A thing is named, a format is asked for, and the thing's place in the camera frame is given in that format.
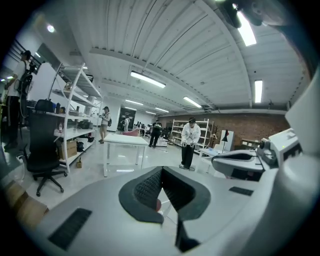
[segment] glossy white floor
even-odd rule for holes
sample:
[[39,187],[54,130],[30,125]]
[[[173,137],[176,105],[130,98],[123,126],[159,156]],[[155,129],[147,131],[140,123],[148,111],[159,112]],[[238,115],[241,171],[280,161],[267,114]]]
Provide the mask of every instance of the glossy white floor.
[[[39,185],[40,179],[34,181],[32,174],[25,170],[24,179],[21,181],[23,175],[23,166],[17,167],[15,170],[10,172],[5,178],[2,179],[2,185],[5,186],[11,180],[15,180],[20,183],[27,191],[27,193],[47,205],[49,209],[54,208],[56,205],[69,198],[73,194],[77,193],[79,190],[85,186],[100,181],[103,179],[109,179],[117,175],[126,175],[128,172],[138,171],[141,166],[142,150],[139,157],[139,165],[135,165],[137,148],[133,146],[120,146],[111,145],[110,153],[110,173],[108,177],[104,177],[103,173],[103,145],[94,144],[87,152],[81,155],[82,168],[76,168],[76,161],[70,166],[70,173],[67,177],[62,175],[54,176],[54,178],[61,184],[64,189],[64,193],[60,192],[60,189],[53,184],[51,181],[47,181],[42,187],[40,193],[41,196],[36,196],[37,187]],[[198,163],[199,156],[197,154],[193,155],[192,167]],[[153,167],[153,166],[175,166],[178,167],[181,163],[181,148],[168,145],[168,147],[157,147],[149,148],[145,150],[145,159],[143,162],[143,168]],[[209,174],[206,173],[207,165],[203,163],[200,166],[199,172],[203,175],[210,175],[214,173],[214,169],[211,167]],[[163,223],[164,231],[168,233],[170,237],[174,240],[176,233],[176,223],[177,223],[177,213],[174,208],[171,207],[169,199],[162,190],[159,199],[161,200],[162,206],[160,213],[164,213],[167,217]]]

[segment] white ceiling panel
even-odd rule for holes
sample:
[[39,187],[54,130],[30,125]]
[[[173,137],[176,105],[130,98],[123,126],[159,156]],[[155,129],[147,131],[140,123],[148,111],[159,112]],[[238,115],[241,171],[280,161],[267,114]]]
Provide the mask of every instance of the white ceiling panel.
[[66,0],[61,6],[68,38],[103,90],[146,108],[183,112],[191,106],[185,96],[206,108],[249,107],[255,80],[263,80],[261,105],[285,106],[306,83],[299,58],[278,31],[251,25],[257,44],[246,47],[210,0]]

